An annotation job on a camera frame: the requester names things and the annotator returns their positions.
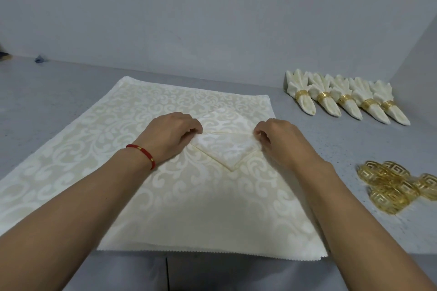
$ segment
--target red bracelet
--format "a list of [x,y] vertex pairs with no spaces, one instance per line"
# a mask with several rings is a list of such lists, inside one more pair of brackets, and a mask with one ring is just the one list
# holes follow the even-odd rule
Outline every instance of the red bracelet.
[[152,167],[150,168],[150,170],[152,171],[155,168],[156,162],[153,159],[153,156],[149,152],[147,152],[145,149],[143,149],[141,146],[129,144],[129,145],[126,145],[126,147],[133,147],[135,149],[139,149],[141,152],[143,152],[145,154],[146,157],[148,157],[150,159],[150,162],[152,162]]

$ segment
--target hand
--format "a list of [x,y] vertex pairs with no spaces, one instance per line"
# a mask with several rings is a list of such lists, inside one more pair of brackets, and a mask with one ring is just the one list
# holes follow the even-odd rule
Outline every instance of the hand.
[[174,112],[154,118],[133,144],[149,151],[160,163],[181,153],[194,135],[202,131],[197,119]]
[[264,151],[282,167],[296,171],[308,163],[323,162],[298,127],[288,121],[270,118],[261,121],[254,130]]

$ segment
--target gray wall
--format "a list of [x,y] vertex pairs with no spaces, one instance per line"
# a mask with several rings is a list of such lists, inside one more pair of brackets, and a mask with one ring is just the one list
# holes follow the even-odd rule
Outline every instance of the gray wall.
[[437,16],[391,80],[407,115],[437,127]]
[[0,0],[12,54],[281,87],[285,70],[389,80],[437,0]]

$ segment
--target pile of napkin rings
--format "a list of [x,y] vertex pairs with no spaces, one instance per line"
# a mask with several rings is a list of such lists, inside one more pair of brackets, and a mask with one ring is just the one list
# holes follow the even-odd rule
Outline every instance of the pile of napkin rings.
[[437,200],[437,177],[427,173],[411,176],[407,169],[393,161],[383,164],[366,161],[358,166],[357,174],[370,185],[370,200],[387,214],[399,213],[420,195]]

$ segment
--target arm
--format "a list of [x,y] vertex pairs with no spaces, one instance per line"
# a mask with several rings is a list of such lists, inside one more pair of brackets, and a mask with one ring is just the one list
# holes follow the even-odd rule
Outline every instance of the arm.
[[[201,133],[199,121],[180,112],[160,116],[134,144],[157,163]],[[103,238],[147,176],[151,162],[139,150],[117,151],[0,237],[1,290],[61,290]]]
[[296,126],[269,119],[254,134],[267,154],[296,174],[350,290],[436,290]]

